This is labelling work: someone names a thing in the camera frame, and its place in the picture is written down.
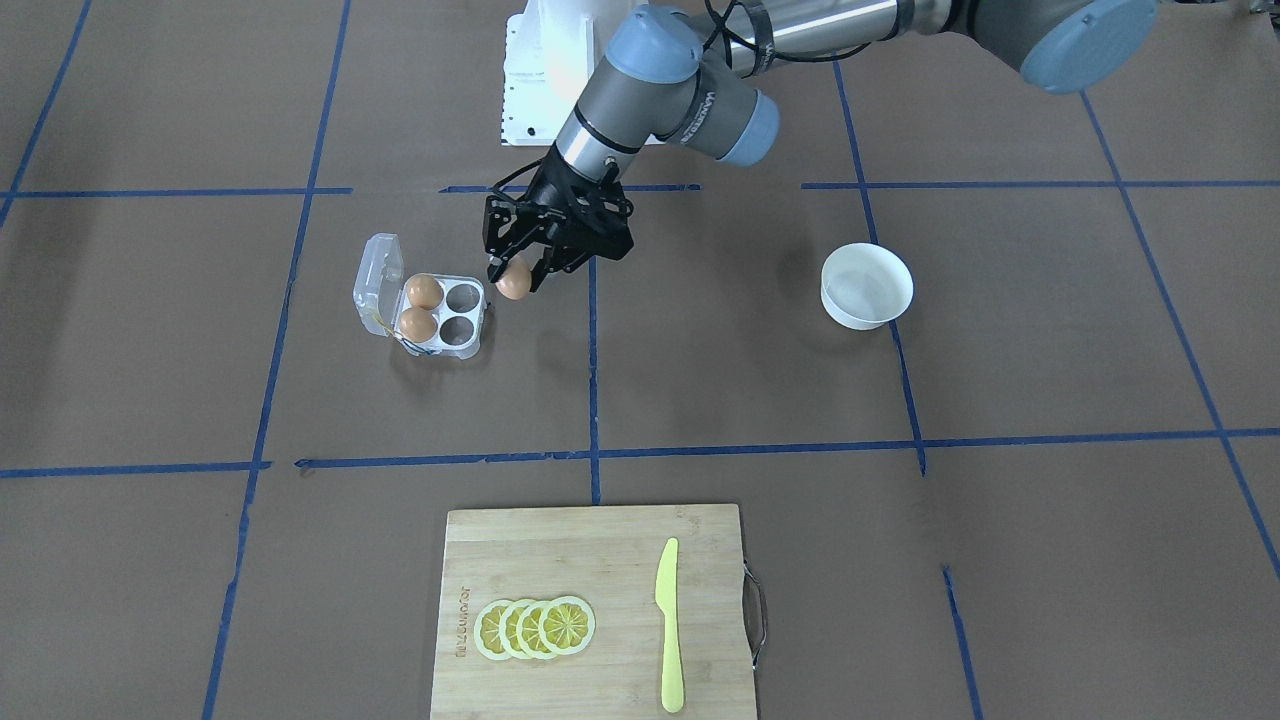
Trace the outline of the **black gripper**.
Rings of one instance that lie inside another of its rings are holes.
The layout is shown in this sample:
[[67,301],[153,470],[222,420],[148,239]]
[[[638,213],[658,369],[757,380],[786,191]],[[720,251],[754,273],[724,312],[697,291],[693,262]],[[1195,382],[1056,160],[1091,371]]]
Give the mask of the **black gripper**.
[[591,258],[625,258],[634,247],[628,228],[634,204],[620,177],[617,158],[608,156],[604,176],[591,179],[552,149],[490,186],[484,210],[489,282],[521,282],[520,252],[532,245],[544,249],[530,270],[530,293],[548,277],[573,272]]

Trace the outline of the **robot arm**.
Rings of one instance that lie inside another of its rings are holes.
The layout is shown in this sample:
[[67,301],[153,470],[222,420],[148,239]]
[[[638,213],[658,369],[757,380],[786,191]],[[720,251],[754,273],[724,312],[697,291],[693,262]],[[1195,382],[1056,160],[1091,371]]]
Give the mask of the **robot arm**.
[[530,1],[509,19],[504,106],[538,117],[520,195],[485,201],[488,279],[508,299],[632,247],[622,177],[649,143],[750,167],[780,109],[753,79],[837,63],[905,35],[970,38],[1047,94],[1101,82],[1146,41],[1155,1]]

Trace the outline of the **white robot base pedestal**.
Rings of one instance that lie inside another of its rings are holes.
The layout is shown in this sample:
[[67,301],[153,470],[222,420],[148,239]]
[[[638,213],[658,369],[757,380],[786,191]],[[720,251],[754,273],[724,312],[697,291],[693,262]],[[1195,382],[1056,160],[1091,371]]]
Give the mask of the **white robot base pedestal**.
[[554,142],[605,46],[640,1],[529,1],[506,23],[500,142]]

